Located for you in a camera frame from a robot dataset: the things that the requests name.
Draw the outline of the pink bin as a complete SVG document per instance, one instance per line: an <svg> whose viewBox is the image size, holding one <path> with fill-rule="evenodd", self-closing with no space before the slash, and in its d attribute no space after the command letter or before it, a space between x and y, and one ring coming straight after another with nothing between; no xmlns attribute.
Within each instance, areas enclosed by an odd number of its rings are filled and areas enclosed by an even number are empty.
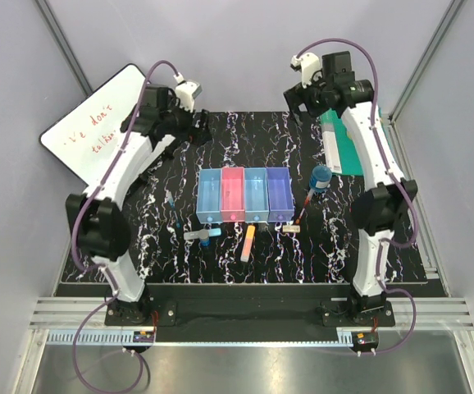
<svg viewBox="0 0 474 394"><path fill-rule="evenodd" d="M224 222L243 222L244 168L223 167L221 169L221 216Z"/></svg>

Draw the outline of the green book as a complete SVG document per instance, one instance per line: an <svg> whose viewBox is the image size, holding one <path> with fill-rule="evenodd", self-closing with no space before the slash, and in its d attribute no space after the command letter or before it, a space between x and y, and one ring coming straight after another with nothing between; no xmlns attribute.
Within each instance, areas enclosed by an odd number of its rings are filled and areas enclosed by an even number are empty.
<svg viewBox="0 0 474 394"><path fill-rule="evenodd" d="M362 165L346 126L331 109L321 116L322 145L326 165L334 174L362 176Z"/></svg>

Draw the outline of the light blue bin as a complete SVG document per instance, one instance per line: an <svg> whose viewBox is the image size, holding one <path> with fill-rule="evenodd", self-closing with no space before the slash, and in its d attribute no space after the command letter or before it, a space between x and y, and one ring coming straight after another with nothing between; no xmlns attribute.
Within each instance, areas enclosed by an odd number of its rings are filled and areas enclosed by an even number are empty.
<svg viewBox="0 0 474 394"><path fill-rule="evenodd" d="M199 171L196 214L202 224L222 223L220 168Z"/></svg>

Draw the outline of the sky blue bin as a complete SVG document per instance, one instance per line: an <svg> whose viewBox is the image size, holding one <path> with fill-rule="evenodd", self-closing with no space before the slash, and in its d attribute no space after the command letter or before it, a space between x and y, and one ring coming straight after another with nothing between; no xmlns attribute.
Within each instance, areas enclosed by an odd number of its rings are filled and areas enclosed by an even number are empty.
<svg viewBox="0 0 474 394"><path fill-rule="evenodd" d="M269 216L267 170L264 167L244 169L245 221L266 222Z"/></svg>

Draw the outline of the purple bin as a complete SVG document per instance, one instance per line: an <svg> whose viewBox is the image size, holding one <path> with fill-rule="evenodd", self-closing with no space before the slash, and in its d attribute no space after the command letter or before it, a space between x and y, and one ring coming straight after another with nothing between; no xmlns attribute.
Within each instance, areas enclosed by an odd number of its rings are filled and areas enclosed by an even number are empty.
<svg viewBox="0 0 474 394"><path fill-rule="evenodd" d="M289 222L294 216L294 201L287 167L267 168L268 222Z"/></svg>

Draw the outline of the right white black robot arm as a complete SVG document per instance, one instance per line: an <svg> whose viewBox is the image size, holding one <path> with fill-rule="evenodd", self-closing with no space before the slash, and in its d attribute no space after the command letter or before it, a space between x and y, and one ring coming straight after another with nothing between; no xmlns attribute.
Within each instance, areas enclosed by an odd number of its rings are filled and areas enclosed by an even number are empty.
<svg viewBox="0 0 474 394"><path fill-rule="evenodd" d="M349 52L323 57L306 52L293 56L290 65L301 74L284 93L291 117L300 121L301 108L311 117L334 111L361 164L365 191L350 209L359 233L358 263L346 308L349 320L362 326L384 311L388 249L417 195L417 183L406 180L395 162L378 118L375 87L356 79Z"/></svg>

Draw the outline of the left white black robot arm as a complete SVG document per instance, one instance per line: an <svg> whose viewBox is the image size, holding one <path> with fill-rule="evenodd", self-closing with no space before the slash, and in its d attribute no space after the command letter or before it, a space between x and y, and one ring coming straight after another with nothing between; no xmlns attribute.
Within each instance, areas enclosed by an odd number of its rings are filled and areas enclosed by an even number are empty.
<svg viewBox="0 0 474 394"><path fill-rule="evenodd" d="M173 139L163 150L167 157L184 142L203 145L211 140L208 111L194 110L201 91L192 80L175 88L146 84L121 123L123 140L105 174L82 194L66 199L73 261L80 266L84 257L89 258L89 266L82 270L97 269L107 279L112 290L107 311L122 321L141 325L155 314L130 257L130 225L121 211L125 196L166 136Z"/></svg>

